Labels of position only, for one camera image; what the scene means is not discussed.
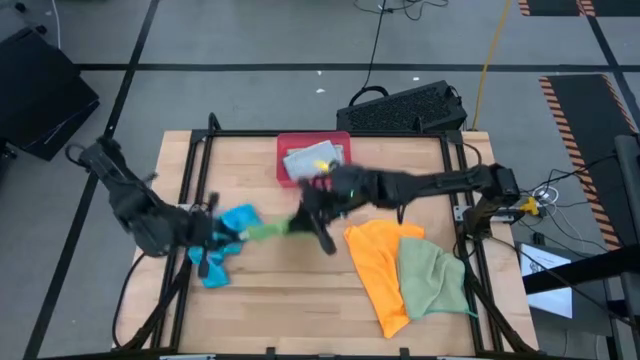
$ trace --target light green towel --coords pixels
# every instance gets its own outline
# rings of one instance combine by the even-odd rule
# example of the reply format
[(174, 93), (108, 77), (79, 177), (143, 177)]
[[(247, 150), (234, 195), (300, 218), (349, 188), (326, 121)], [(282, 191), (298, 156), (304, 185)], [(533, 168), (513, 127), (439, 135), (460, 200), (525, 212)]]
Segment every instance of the light green towel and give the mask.
[(398, 248), (398, 279), (411, 320), (436, 313), (469, 311), (463, 293), (464, 264), (428, 240), (402, 238)]

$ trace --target orange towel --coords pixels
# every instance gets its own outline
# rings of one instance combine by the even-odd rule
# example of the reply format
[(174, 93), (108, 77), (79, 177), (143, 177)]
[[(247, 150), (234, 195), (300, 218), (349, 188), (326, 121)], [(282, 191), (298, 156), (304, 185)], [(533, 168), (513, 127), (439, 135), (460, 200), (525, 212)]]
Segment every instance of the orange towel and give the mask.
[(398, 244), (401, 237), (424, 238), (424, 229), (407, 223), (372, 220), (349, 226), (344, 237), (384, 337), (389, 339), (409, 323), (396, 272)]

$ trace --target blue cloth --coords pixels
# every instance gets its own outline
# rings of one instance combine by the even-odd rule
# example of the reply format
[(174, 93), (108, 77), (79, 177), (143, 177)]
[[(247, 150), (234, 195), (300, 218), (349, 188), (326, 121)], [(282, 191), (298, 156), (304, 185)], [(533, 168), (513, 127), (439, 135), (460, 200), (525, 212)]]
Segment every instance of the blue cloth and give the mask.
[[(249, 226), (262, 225), (260, 217), (251, 204), (241, 205), (223, 213), (220, 215), (220, 220), (222, 220), (224, 225), (229, 229), (238, 233), (245, 231)], [(227, 235), (216, 232), (214, 232), (211, 237), (214, 242), (228, 240)], [(229, 285), (229, 276), (222, 264), (227, 255), (239, 254), (240, 251), (242, 251), (242, 245), (242, 242), (233, 242), (218, 251), (209, 251), (207, 253), (206, 259), (209, 264), (209, 272), (207, 277), (202, 279), (204, 287), (217, 288)], [(199, 266), (203, 251), (204, 249), (200, 246), (189, 248), (187, 253), (191, 262)]]

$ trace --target gray floor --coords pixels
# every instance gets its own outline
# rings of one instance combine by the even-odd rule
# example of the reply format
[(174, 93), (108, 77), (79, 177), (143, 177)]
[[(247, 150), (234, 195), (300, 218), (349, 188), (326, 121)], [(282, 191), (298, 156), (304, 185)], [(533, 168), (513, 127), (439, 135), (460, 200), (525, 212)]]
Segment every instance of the gray floor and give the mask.
[[(361, 0), (375, 8), (376, 1)], [(27, 1), (26, 18), (45, 23), (55, 44), (49, 1)], [(128, 63), (149, 0), (58, 0), (62, 50), (76, 63)], [(376, 61), (482, 64), (502, 0), (452, 0), (425, 7), (419, 22), (385, 16)], [(598, 19), (621, 64), (639, 64), (637, 18)], [(143, 63), (366, 63), (377, 17), (346, 0), (162, 0), (142, 53)], [(517, 4), (494, 57), (498, 64), (606, 64), (583, 17), (524, 17)], [(89, 143), (104, 131), (123, 72), (82, 77), (101, 105), (74, 136)], [(512, 167), (520, 186), (543, 181), (551, 168), (571, 170), (566, 150), (538, 84), (540, 73), (490, 73), (479, 128), (489, 131), (496, 158)], [(625, 74), (640, 96), (640, 74)], [(115, 138), (138, 174), (153, 170), (165, 130), (205, 126), (214, 111), (226, 129), (332, 129), (366, 77), (359, 71), (136, 72)], [(446, 80), (473, 113), (480, 73), (374, 72), (370, 84), (390, 92)], [(62, 154), (46, 163), (21, 154), (0, 186), (0, 352), (22, 356), (74, 217), (87, 175)], [(574, 179), (558, 184), (559, 203), (584, 201)], [(566, 209), (584, 238), (602, 243), (586, 206)], [(537, 228), (585, 252), (598, 249), (563, 236), (553, 224)], [(517, 240), (529, 230), (514, 226)], [(98, 187), (40, 356), (105, 351), (110, 323), (133, 242), (113, 219)], [(545, 351), (562, 354), (565, 330), (534, 319)], [(571, 332), (568, 355), (595, 358), (593, 336)], [(599, 358), (606, 358), (599, 341)]]

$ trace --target wooden tabletop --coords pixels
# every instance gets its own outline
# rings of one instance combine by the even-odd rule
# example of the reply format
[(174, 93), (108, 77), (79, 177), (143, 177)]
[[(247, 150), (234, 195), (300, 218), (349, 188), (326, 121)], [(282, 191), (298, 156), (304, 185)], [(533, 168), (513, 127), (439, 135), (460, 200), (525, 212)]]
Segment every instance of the wooden tabletop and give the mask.
[[(168, 203), (178, 201), (189, 138), (190, 131), (164, 135), (156, 167), (159, 176), (152, 187)], [(481, 151), (483, 163), (494, 162), (486, 133), (464, 133), (464, 139)], [(450, 150), (456, 168), (455, 148)], [(254, 204), (265, 222), (292, 214), (299, 191), (283, 189), (276, 181), (275, 151), (275, 137), (215, 138), (206, 191), (220, 193), (222, 208)], [(352, 138), (351, 152), (353, 162), (364, 166), (414, 174), (444, 171), (437, 139)], [(201, 154), (200, 148), (190, 201)], [(470, 165), (476, 163), (475, 153), (466, 155)], [(273, 346), (278, 354), (397, 355), (400, 347), (408, 347), (412, 355), (473, 355), (467, 315), (432, 314), (405, 326), (392, 339), (382, 336), (342, 234), (350, 223), (395, 216), (367, 206), (348, 221), (335, 221), (329, 227), (338, 248), (333, 256), (308, 238), (273, 238), (247, 243), (240, 255), (225, 261), (231, 277), (227, 287), (205, 289), (192, 276), (180, 351), (263, 354)], [(455, 233), (448, 196), (412, 202), (405, 221), (424, 226), (427, 239), (452, 250)], [(495, 237), (513, 241), (508, 225), (493, 224), (492, 230)], [(537, 348), (515, 252), (493, 241), (485, 241), (484, 247), (497, 306), (525, 342)], [(135, 333), (156, 304), (164, 268), (164, 258), (146, 258), (131, 277), (118, 321), (121, 342)], [(485, 312), (480, 302), (478, 306), (485, 348), (491, 349)], [(163, 344), (168, 344), (173, 314), (171, 308)]]

